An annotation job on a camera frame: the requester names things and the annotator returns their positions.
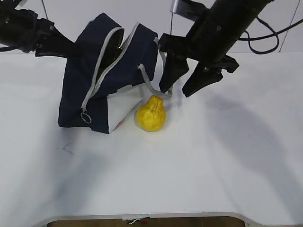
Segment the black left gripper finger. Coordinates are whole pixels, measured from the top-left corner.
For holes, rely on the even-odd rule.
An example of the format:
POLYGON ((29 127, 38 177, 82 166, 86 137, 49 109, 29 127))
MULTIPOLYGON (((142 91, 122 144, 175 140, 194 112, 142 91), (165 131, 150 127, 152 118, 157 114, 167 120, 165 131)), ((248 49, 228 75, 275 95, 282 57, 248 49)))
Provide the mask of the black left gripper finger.
POLYGON ((78 46, 76 43, 65 37, 56 27, 53 28, 48 45, 63 45, 64 50, 68 54, 67 58, 78 58, 78 46))
POLYGON ((68 54, 63 45, 40 45, 35 50, 35 57, 61 57, 67 58, 68 54))

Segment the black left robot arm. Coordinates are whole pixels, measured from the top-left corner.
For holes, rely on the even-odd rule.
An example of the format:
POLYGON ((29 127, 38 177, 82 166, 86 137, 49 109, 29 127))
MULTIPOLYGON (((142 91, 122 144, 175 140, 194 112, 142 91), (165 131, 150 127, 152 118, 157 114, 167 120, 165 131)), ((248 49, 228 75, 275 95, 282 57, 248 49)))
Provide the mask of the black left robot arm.
POLYGON ((19 0, 0 2, 1 52, 20 50, 35 57, 79 58, 80 48, 65 37, 54 22, 38 18, 29 9, 16 9, 19 0))

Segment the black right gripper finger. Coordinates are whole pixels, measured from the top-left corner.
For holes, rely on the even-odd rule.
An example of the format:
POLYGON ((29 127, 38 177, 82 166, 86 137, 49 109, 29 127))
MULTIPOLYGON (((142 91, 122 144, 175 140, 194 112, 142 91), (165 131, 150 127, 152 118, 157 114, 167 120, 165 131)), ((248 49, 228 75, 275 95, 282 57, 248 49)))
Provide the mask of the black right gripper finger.
POLYGON ((207 68, 198 63, 194 72, 184 84, 182 91, 185 97, 190 97, 202 88, 222 80, 221 68, 207 68))
POLYGON ((167 53, 164 71, 159 83, 162 93, 166 93, 174 83, 189 71, 187 59, 173 53, 167 53))

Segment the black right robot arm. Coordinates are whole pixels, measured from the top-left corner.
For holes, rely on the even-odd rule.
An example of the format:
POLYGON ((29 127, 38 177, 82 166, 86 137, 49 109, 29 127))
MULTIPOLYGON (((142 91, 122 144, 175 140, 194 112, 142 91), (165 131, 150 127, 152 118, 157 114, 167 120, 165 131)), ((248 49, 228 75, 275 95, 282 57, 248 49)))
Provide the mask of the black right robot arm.
POLYGON ((268 0, 216 0, 207 8, 192 0, 174 0, 171 12, 194 24, 186 36, 163 34, 159 40, 160 50, 167 55, 159 83, 161 92, 167 92, 188 72, 188 59, 198 64, 182 88, 186 97, 221 81, 222 70, 233 73, 239 65, 227 52, 269 3, 268 0))

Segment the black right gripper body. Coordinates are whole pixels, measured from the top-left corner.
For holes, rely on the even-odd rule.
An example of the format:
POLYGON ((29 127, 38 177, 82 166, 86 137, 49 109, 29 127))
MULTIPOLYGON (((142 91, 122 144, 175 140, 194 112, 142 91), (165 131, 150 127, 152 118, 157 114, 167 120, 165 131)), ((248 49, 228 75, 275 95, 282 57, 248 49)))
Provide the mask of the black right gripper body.
POLYGON ((226 55, 232 44, 223 38, 223 28, 210 14, 203 14, 194 22, 186 36, 164 33, 160 40, 160 50, 190 58, 207 68, 221 68, 233 73, 239 66, 237 61, 226 55))

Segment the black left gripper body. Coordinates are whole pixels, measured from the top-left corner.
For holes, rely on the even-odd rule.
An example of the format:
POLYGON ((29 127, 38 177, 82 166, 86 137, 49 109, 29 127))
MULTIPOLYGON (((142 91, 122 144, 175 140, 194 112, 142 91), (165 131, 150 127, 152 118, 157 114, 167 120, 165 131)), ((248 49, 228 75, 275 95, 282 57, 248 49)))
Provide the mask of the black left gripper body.
POLYGON ((18 11, 15 28, 20 32, 16 47, 24 53, 42 49, 55 30, 54 22, 45 18, 38 19, 38 15, 28 9, 18 11))

